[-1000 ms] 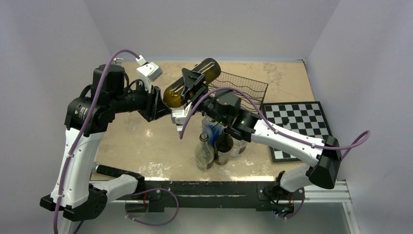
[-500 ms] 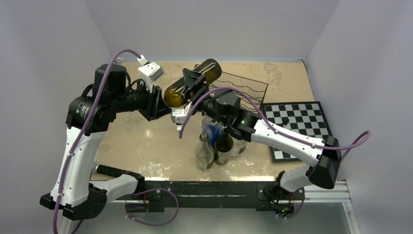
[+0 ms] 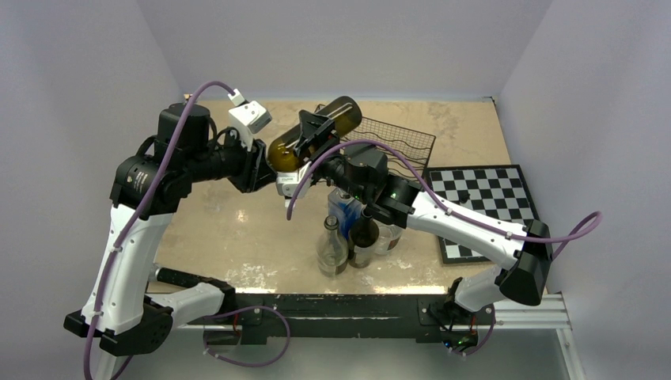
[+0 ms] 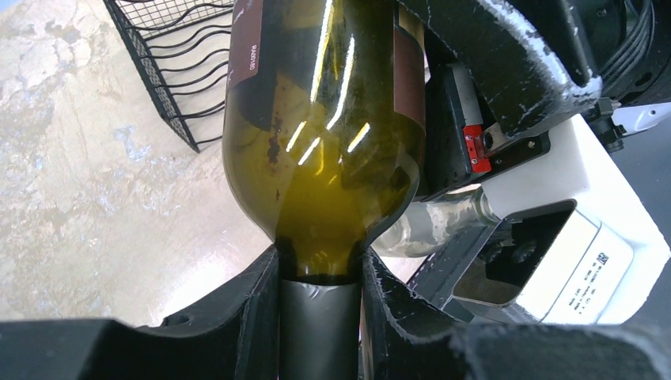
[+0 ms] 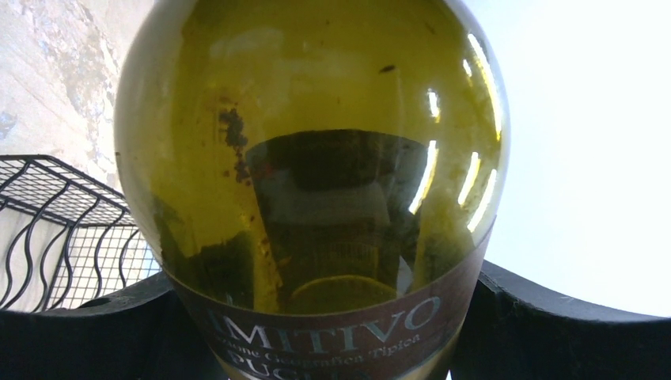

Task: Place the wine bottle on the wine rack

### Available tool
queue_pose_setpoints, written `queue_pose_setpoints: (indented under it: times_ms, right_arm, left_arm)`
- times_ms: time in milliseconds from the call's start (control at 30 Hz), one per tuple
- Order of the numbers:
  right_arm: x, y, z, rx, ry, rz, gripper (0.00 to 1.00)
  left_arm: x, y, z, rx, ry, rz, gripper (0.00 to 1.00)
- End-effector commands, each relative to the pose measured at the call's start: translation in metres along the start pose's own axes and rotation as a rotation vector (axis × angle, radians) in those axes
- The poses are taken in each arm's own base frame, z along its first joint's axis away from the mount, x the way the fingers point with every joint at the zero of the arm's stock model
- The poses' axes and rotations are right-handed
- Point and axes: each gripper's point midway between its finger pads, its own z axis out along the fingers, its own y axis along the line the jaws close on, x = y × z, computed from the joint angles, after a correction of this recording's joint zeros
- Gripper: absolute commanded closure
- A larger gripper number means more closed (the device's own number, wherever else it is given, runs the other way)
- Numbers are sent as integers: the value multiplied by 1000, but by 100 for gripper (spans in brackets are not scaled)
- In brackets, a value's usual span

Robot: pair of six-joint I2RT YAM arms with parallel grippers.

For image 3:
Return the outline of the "olive green wine bottle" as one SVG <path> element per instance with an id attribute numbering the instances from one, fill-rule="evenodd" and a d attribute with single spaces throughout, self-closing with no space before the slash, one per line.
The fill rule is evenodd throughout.
<path id="1" fill-rule="evenodd" d="M 333 147 L 362 122 L 362 111 L 349 96 L 341 96 L 316 112 L 301 110 L 299 122 L 267 148 L 269 165 L 277 172 L 300 169 Z"/>

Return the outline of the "black wire wine rack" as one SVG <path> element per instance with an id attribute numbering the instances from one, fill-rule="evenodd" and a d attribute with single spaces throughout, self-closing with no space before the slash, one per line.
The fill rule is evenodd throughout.
<path id="1" fill-rule="evenodd" d="M 436 136 L 363 116 L 359 126 L 342 137 L 340 141 L 359 139 L 371 139 L 392 147 L 408 160 L 420 175 L 423 175 L 428 166 Z"/>

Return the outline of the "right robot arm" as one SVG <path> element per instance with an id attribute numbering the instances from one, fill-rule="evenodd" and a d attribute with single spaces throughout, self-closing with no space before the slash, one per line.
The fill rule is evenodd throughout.
<path id="1" fill-rule="evenodd" d="M 293 212 L 308 181 L 325 178 L 363 203 L 376 220 L 418 230 L 464 245 L 495 264 L 488 272 L 456 279 L 444 301 L 446 316 L 465 321 L 503 299 L 538 306 L 544 294 L 552 252 L 548 226 L 523 226 L 469 210 L 437 196 L 420 174 L 408 180 L 388 171 L 386 154 L 396 151 L 370 139 L 342 142 L 336 120 L 301 110 L 293 151 L 305 174 L 287 204 Z"/>

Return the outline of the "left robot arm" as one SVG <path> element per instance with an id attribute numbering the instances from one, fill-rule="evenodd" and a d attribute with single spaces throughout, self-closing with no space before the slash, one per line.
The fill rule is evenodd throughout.
<path id="1" fill-rule="evenodd" d="M 172 104 L 159 116 L 157 133 L 116 170 L 111 227 L 104 263 L 85 306 L 65 317 L 78 336 L 92 334 L 115 357 L 157 350 L 180 325 L 210 317 L 225 324 L 238 307 L 227 282 L 154 264 L 163 234 L 182 199 L 203 181 L 228 179 L 240 192 L 270 184 L 265 144 L 255 138 L 271 115 L 252 101 L 231 108 L 230 125 L 217 131 L 210 111 Z"/>

